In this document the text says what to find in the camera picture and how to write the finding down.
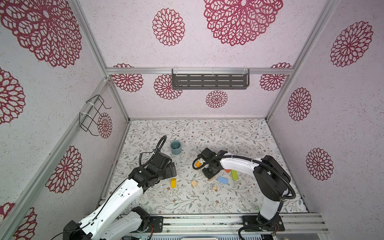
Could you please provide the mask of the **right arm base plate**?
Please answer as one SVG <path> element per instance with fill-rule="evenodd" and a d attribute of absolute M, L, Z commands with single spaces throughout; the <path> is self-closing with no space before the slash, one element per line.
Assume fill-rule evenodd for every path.
<path fill-rule="evenodd" d="M 283 232 L 285 226 L 280 216 L 266 220 L 262 216 L 245 215 L 242 216 L 245 232 Z"/>

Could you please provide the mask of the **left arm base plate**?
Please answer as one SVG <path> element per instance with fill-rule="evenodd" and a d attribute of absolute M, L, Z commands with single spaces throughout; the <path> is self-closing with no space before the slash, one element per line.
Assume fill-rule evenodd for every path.
<path fill-rule="evenodd" d="M 163 225 L 163 216 L 150 216 L 142 220 L 138 230 L 134 231 L 134 233 L 161 233 Z"/>

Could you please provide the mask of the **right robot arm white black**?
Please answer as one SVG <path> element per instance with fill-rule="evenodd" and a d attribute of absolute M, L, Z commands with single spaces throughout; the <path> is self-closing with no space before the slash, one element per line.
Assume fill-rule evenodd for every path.
<path fill-rule="evenodd" d="M 222 170 L 234 170 L 254 177 L 264 195 L 259 211 L 259 219 L 262 223 L 274 221 L 284 201 L 295 199 L 297 196 L 291 186 L 289 174 L 269 155 L 261 159 L 251 159 L 226 151 L 215 153 L 206 148 L 193 161 L 192 166 L 194 170 L 201 169 L 208 179 L 212 179 Z"/>

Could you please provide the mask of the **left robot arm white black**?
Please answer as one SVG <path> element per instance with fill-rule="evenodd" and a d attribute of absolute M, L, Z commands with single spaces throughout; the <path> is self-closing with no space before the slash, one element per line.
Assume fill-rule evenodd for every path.
<path fill-rule="evenodd" d="M 119 215 L 133 201 L 160 181 L 177 175 L 172 159 L 161 153 L 167 137 L 162 136 L 150 159 L 134 168 L 108 199 L 78 223 L 70 221 L 63 229 L 64 240 L 120 240 L 132 232 L 153 233 L 150 214 L 141 207 L 133 208 L 125 217 Z"/>

